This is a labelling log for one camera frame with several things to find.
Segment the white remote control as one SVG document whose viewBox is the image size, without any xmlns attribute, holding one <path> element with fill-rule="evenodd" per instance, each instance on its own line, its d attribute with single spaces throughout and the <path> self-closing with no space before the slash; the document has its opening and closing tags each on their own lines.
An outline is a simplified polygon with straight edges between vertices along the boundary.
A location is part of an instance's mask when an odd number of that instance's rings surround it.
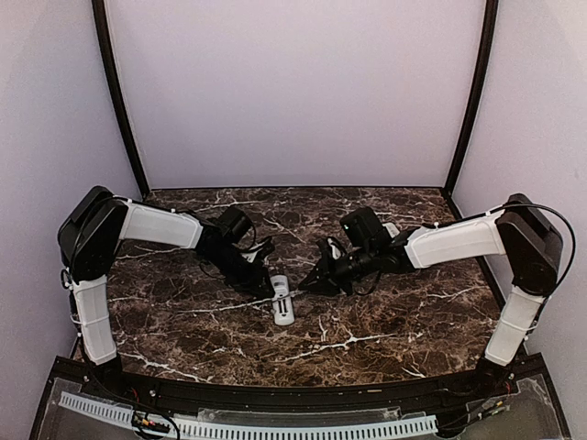
<svg viewBox="0 0 587 440">
<path fill-rule="evenodd" d="M 291 325 L 294 322 L 294 308 L 289 289 L 289 281 L 285 275 L 271 277 L 274 289 L 272 309 L 274 323 L 279 326 Z"/>
<path fill-rule="evenodd" d="M 395 238 L 400 234 L 399 229 L 392 222 L 384 223 L 383 226 L 385 227 L 391 238 Z"/>
</svg>

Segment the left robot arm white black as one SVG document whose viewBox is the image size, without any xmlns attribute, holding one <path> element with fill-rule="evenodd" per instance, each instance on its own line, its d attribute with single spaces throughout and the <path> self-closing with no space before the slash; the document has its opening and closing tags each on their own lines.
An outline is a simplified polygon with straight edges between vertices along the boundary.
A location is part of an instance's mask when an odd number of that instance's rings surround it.
<svg viewBox="0 0 587 440">
<path fill-rule="evenodd" d="M 179 254 L 210 265 L 228 288 L 256 299 L 274 290 L 267 258 L 271 237 L 258 237 L 252 219 L 235 205 L 205 218 L 194 210 L 164 208 L 92 187 L 61 224 L 61 283 L 70 293 L 72 314 L 86 358 L 96 366 L 93 383 L 110 400 L 129 392 L 128 377 L 112 362 L 118 346 L 111 323 L 111 304 L 144 257 L 124 263 L 122 251 L 133 244 L 153 245 L 158 255 Z"/>
</svg>

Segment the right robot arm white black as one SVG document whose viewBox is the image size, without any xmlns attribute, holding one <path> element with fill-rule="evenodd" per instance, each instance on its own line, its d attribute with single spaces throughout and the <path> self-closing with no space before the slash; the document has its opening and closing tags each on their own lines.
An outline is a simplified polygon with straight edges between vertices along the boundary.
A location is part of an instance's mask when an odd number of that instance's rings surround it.
<svg viewBox="0 0 587 440">
<path fill-rule="evenodd" d="M 480 214 L 400 230 L 364 206 L 339 221 L 352 249 L 346 250 L 333 236 L 318 239 L 320 257 L 299 288 L 328 296 L 351 295 L 355 283 L 370 275 L 380 278 L 450 261 L 505 256 L 512 288 L 485 348 L 487 363 L 468 379 L 469 391 L 486 398 L 502 385 L 501 367 L 515 358 L 536 328 L 548 298 L 570 272 L 572 264 L 561 261 L 563 237 L 547 218 L 557 214 L 515 193 L 506 203 Z"/>
</svg>

